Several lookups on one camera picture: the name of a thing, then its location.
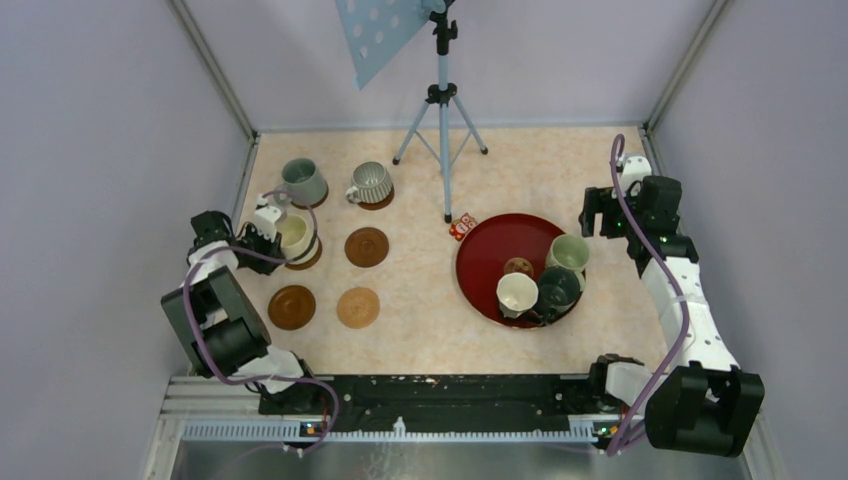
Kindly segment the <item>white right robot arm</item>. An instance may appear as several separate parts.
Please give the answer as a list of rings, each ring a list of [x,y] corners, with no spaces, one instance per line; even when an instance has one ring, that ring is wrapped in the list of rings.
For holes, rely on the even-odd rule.
[[[582,235],[626,239],[668,347],[656,369],[617,355],[599,358],[602,374],[588,382],[586,397],[600,412],[627,407],[606,447],[610,453],[645,438],[657,449],[737,457],[765,387],[759,375],[740,367],[718,332],[694,242],[678,231],[681,198],[679,181],[657,175],[629,188],[584,193]]]

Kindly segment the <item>grey ceramic mug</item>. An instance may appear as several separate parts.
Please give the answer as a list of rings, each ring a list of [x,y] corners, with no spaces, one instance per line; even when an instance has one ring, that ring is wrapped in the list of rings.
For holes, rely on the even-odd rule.
[[[329,190],[320,169],[309,158],[288,161],[281,171],[281,180],[284,199],[290,204],[294,201],[301,205],[311,205]]]

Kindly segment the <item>cream ceramic mug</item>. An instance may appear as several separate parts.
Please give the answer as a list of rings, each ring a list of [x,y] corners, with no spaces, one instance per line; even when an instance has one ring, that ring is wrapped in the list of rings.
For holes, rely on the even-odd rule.
[[[298,214],[287,214],[277,223],[281,236],[280,248],[287,263],[301,263],[312,256],[317,241],[315,226],[310,219]]]

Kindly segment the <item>white faceted cup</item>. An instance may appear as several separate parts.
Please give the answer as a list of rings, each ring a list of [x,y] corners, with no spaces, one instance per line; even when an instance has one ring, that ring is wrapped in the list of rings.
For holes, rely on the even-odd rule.
[[[516,319],[535,306],[538,287],[530,276],[512,272],[498,281],[496,297],[501,314],[505,318]]]

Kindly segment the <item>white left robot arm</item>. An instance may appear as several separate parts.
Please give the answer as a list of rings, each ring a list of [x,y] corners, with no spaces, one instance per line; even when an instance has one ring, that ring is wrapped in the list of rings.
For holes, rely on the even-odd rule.
[[[252,223],[236,233],[231,219],[206,211],[191,219],[195,232],[183,282],[160,304],[193,371],[226,384],[255,384],[266,394],[282,392],[297,413],[319,404],[320,386],[304,361],[271,345],[261,316],[235,272],[247,268],[269,275],[287,263],[281,236],[264,235]]]

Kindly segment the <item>ribbed grey white cup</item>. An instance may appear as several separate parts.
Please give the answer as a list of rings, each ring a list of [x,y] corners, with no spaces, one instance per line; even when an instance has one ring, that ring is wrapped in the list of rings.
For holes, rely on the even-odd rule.
[[[345,197],[353,204],[373,205],[388,199],[392,189],[393,181],[386,167],[379,162],[368,161],[353,170]]]

